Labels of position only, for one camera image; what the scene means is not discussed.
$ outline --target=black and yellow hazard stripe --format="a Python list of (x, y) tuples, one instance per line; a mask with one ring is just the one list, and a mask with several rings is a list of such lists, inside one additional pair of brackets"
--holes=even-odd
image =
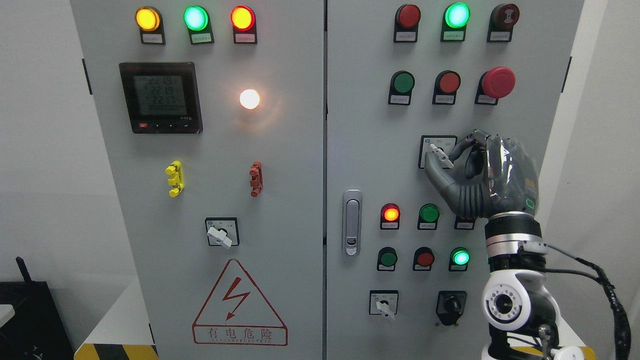
[(155, 345), (83, 344), (74, 360), (158, 360)]

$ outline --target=yellow terminal clip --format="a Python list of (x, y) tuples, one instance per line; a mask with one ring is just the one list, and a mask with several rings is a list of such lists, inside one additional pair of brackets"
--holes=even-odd
[(167, 183), (171, 186), (169, 190), (170, 197), (176, 197), (184, 190), (184, 178), (182, 177), (182, 163), (174, 161), (165, 170), (165, 174), (169, 175)]

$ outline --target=emergency stop button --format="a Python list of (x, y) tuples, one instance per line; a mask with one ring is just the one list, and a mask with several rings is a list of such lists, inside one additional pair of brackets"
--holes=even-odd
[(480, 77), (476, 104), (497, 105), (501, 99), (511, 93), (516, 85), (516, 75), (504, 66), (494, 67)]
[(420, 8), (413, 4), (404, 4), (396, 11), (394, 42), (417, 42)]

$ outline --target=lcd display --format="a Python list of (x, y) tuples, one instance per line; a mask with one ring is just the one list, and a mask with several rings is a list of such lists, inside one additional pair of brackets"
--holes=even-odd
[(182, 76), (134, 76), (140, 115), (187, 115)]

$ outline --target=gray metal panel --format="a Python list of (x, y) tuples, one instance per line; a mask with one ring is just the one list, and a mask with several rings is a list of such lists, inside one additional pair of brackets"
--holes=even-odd
[[(520, 20), (508, 44), (488, 44), (489, 16), (498, 1), (467, 1), (466, 41), (441, 43), (442, 14), (451, 1), (416, 1), (422, 19), (416, 44), (392, 42), (403, 2), (335, 0), (328, 13), (327, 359), (458, 359), (479, 357), (488, 342), (480, 292), (488, 278), (483, 226), (454, 230), (454, 215), (417, 168), (421, 135), (457, 135), (473, 128), (519, 138), (538, 163), (545, 154), (582, 1), (520, 1)], [(516, 74), (513, 92), (498, 106), (474, 105), (479, 78), (493, 67)], [(392, 74), (416, 78), (410, 106), (387, 104)], [(432, 105), (443, 70), (462, 78), (454, 106)], [(457, 161), (458, 179), (464, 159)], [(362, 191), (360, 254), (341, 249), (342, 193)], [(400, 229), (380, 230), (381, 207), (395, 202)], [(436, 231), (416, 229), (418, 210), (441, 212)], [(378, 251), (395, 248), (395, 272), (376, 271)], [(413, 252), (428, 246), (430, 272), (412, 271)], [(471, 254), (467, 272), (449, 272), (455, 247)], [(398, 290), (394, 323), (369, 315), (369, 290)], [(436, 326), (440, 290), (468, 293), (460, 326)]]
[[(162, 13), (165, 46), (140, 44), (134, 14), (145, 5)], [(229, 0), (199, 3), (209, 11), (216, 42), (191, 45), (182, 21), (188, 5), (72, 0), (160, 358), (319, 359), (323, 2), (246, 3), (257, 14), (257, 45), (233, 44), (229, 14), (237, 3)], [(118, 72), (123, 61), (195, 62), (203, 133), (132, 134)], [(246, 88), (262, 96), (254, 111), (238, 103)], [(173, 160), (182, 162), (186, 184), (175, 199), (164, 174)], [(265, 186), (256, 199), (248, 182), (255, 160)], [(209, 247), (206, 217), (237, 217), (241, 245)], [(288, 346), (194, 344), (191, 325), (230, 258), (242, 263), (288, 327)]]

